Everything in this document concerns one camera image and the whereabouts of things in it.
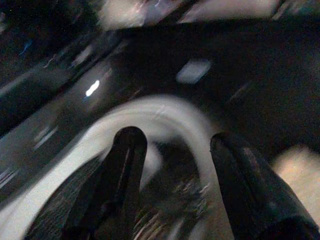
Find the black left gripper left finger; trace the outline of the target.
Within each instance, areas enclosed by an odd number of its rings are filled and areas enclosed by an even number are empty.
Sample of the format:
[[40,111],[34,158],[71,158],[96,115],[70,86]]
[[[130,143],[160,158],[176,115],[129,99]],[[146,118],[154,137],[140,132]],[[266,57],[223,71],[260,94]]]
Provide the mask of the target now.
[[110,151],[81,187],[62,239],[132,239],[147,146],[136,126],[115,134]]

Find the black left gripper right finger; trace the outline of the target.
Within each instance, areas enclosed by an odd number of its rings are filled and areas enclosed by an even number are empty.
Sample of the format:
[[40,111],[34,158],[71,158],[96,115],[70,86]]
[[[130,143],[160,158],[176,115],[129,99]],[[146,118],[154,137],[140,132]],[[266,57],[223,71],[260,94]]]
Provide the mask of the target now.
[[220,192],[237,240],[318,240],[320,228],[292,188],[242,137],[210,140]]

